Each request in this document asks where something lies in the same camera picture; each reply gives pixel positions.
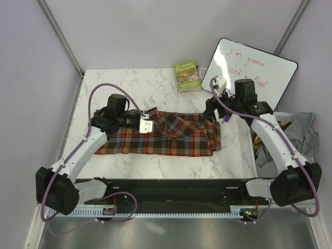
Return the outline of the white plastic laundry basket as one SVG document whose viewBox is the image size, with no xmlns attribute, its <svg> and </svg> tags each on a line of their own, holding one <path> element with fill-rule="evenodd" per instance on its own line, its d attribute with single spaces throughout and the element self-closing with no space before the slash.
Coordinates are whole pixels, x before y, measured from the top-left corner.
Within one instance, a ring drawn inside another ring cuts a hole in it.
<svg viewBox="0 0 332 249">
<path fill-rule="evenodd" d="M 274 112 L 274 116 L 276 117 L 276 120 L 278 122 L 285 122 L 285 123 L 290 122 L 292 115 L 293 114 L 286 112 Z"/>
</svg>

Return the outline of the black framed whiteboard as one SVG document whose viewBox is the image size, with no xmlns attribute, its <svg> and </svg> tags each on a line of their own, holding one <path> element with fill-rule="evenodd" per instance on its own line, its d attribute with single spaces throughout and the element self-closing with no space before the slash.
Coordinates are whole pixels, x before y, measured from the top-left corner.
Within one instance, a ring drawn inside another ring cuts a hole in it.
<svg viewBox="0 0 332 249">
<path fill-rule="evenodd" d="M 234 82 L 248 78 L 255 83 L 258 100 L 275 110 L 297 69 L 297 62 L 222 38 L 202 80 L 202 89 L 210 92 L 210 80 L 221 76 L 234 94 Z"/>
</svg>

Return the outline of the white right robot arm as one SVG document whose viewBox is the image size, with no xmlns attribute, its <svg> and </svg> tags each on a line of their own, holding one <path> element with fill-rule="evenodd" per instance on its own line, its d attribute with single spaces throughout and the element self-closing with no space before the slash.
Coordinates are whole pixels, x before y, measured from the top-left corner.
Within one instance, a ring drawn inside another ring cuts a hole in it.
<svg viewBox="0 0 332 249">
<path fill-rule="evenodd" d="M 290 142 L 278 124 L 269 104 L 258 101 L 251 79 L 235 81 L 235 93 L 228 94 L 227 81 L 213 77 L 210 87 L 213 97 L 205 103 L 203 117 L 211 122 L 217 118 L 237 115 L 260 137 L 278 171 L 276 177 L 248 180 L 238 190 L 238 199 L 250 204 L 256 197 L 272 199 L 278 206 L 294 206 L 298 202 L 314 200 L 320 206 L 317 190 L 322 169 L 310 163 Z"/>
</svg>

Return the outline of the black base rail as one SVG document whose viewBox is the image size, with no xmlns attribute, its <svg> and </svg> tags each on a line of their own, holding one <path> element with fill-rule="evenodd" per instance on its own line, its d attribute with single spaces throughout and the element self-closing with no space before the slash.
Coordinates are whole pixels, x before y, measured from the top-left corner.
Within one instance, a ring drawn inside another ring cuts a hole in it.
<svg viewBox="0 0 332 249">
<path fill-rule="evenodd" d="M 263 206 L 251 197 L 241 179 L 101 179 L 107 189 L 103 200 L 86 204 L 112 205 L 124 212 L 227 212 L 231 206 Z"/>
</svg>

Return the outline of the green treehouse paperback book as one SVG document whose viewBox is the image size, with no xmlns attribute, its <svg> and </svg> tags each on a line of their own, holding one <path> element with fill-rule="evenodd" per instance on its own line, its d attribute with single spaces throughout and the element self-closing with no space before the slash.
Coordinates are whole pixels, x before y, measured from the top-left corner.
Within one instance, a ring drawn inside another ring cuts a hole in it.
<svg viewBox="0 0 332 249">
<path fill-rule="evenodd" d="M 201 90 L 198 66 L 195 61 L 175 64 L 174 74 L 178 92 L 198 92 Z"/>
</svg>

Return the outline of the red brown plaid shirt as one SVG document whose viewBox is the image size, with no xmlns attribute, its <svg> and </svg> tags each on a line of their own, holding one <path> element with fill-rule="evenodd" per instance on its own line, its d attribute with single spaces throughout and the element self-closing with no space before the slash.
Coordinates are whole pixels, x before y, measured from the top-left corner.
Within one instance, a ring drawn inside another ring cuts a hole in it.
<svg viewBox="0 0 332 249">
<path fill-rule="evenodd" d="M 156 107 L 147 113 L 154 121 L 153 132 L 121 128 L 95 153 L 209 157 L 222 148 L 220 123 L 201 113 L 163 112 Z"/>
</svg>

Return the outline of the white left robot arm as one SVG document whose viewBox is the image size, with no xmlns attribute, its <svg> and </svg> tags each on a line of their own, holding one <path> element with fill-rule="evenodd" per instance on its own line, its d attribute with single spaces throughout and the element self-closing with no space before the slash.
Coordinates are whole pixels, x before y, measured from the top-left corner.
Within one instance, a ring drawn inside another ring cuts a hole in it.
<svg viewBox="0 0 332 249">
<path fill-rule="evenodd" d="M 139 129 L 139 112 L 129 112 L 133 100 L 129 96 L 112 94 L 107 105 L 95 114 L 88 114 L 86 134 L 50 168 L 41 167 L 35 175 L 36 199 L 41 208 L 51 208 L 63 215 L 77 205 L 98 199 L 112 202 L 114 192 L 101 179 L 76 182 L 83 167 L 120 128 Z"/>
</svg>

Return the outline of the grey crumpled shirt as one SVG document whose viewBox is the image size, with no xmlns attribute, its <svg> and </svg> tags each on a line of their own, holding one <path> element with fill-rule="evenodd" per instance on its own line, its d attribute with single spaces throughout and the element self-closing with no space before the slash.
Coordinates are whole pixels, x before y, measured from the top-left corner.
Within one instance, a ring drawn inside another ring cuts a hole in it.
<svg viewBox="0 0 332 249">
<path fill-rule="evenodd" d="M 314 131 L 312 126 L 314 119 L 314 113 L 301 112 L 293 114 L 290 122 L 278 122 L 295 149 L 310 163 L 314 162 L 313 155 L 320 143 L 319 133 Z M 259 177 L 278 176 L 277 167 L 263 142 L 254 155 L 256 171 Z"/>
</svg>

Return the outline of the purple whiteboard eraser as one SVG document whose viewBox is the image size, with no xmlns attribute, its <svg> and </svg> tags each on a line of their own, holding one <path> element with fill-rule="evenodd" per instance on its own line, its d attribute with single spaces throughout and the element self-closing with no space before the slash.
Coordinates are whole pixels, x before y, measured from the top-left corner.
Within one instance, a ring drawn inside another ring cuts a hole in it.
<svg viewBox="0 0 332 249">
<path fill-rule="evenodd" d="M 228 122 L 231 118 L 231 114 L 226 114 L 224 117 L 223 117 L 223 122 Z"/>
</svg>

